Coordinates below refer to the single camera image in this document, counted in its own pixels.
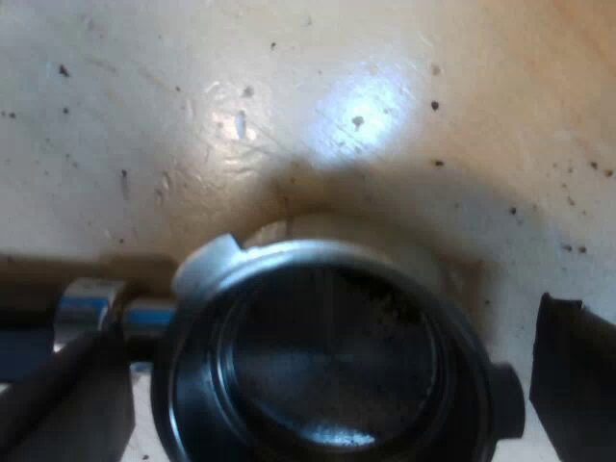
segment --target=white countertop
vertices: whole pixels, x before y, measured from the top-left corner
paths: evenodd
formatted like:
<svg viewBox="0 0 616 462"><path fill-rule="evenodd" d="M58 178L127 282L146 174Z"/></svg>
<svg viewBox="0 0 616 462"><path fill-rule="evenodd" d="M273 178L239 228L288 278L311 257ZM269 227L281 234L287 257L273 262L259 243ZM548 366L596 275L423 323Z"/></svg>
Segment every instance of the white countertop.
<svg viewBox="0 0 616 462"><path fill-rule="evenodd" d="M527 394L543 292L616 321L615 17L604 0L0 0L1 270L179 262L305 212L386 220L461 275ZM136 390L125 460L164 460ZM556 460L529 403L495 460L514 456Z"/></svg>

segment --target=coffee speck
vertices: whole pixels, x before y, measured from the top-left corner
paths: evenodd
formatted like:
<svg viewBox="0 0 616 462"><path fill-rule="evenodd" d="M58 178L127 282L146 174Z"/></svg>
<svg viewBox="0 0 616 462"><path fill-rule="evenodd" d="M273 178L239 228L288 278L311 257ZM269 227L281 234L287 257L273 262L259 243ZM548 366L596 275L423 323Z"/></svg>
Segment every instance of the coffee speck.
<svg viewBox="0 0 616 462"><path fill-rule="evenodd" d="M64 64L60 64L60 67L58 67L58 72L60 72L60 75L63 75L66 78L70 77L70 74L68 73L68 69L66 68Z"/></svg>
<svg viewBox="0 0 616 462"><path fill-rule="evenodd" d="M242 98L251 98L254 95L254 88L248 85L244 91L242 91Z"/></svg>
<svg viewBox="0 0 616 462"><path fill-rule="evenodd" d="M357 131L359 130L359 127L364 124L364 118L358 115L354 117L351 122L353 122L353 125L355 125L355 131Z"/></svg>

